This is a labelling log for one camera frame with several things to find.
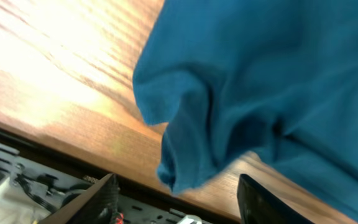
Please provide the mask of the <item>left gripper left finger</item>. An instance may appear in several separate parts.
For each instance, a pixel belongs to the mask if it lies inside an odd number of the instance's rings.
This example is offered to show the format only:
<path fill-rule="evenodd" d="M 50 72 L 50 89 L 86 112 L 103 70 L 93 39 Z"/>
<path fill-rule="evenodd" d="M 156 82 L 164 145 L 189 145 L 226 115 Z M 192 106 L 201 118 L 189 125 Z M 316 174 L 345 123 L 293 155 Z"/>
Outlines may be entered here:
<path fill-rule="evenodd" d="M 108 174 L 39 224 L 117 224 L 118 201 L 117 178 Z"/>

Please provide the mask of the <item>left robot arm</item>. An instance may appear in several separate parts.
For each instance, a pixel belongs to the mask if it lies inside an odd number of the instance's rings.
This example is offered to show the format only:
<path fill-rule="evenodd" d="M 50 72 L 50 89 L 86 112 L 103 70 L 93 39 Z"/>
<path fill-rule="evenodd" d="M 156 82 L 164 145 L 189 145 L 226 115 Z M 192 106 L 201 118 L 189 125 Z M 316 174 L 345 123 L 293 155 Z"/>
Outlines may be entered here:
<path fill-rule="evenodd" d="M 240 178 L 241 223 L 309 223 L 248 176 Z M 227 223 L 216 214 L 122 195 L 115 176 L 54 189 L 24 175 L 0 180 L 0 223 Z"/>

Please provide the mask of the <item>blue t-shirt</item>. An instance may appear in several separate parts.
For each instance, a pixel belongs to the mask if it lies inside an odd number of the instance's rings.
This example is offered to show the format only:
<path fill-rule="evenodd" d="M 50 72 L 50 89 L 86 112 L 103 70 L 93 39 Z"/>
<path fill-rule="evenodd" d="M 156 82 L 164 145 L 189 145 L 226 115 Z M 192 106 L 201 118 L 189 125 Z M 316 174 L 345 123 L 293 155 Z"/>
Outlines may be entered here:
<path fill-rule="evenodd" d="M 173 193 L 252 151 L 358 222 L 358 0 L 165 1 L 133 86 Z"/>

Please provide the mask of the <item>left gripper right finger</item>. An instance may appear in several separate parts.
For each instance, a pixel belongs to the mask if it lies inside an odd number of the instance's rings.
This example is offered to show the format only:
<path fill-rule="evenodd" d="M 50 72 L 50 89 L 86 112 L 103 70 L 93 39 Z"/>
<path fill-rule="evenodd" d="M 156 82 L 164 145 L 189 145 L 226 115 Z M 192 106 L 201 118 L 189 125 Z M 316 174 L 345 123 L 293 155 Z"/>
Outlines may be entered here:
<path fill-rule="evenodd" d="M 237 201 L 242 224 L 313 224 L 247 174 L 239 176 Z"/>

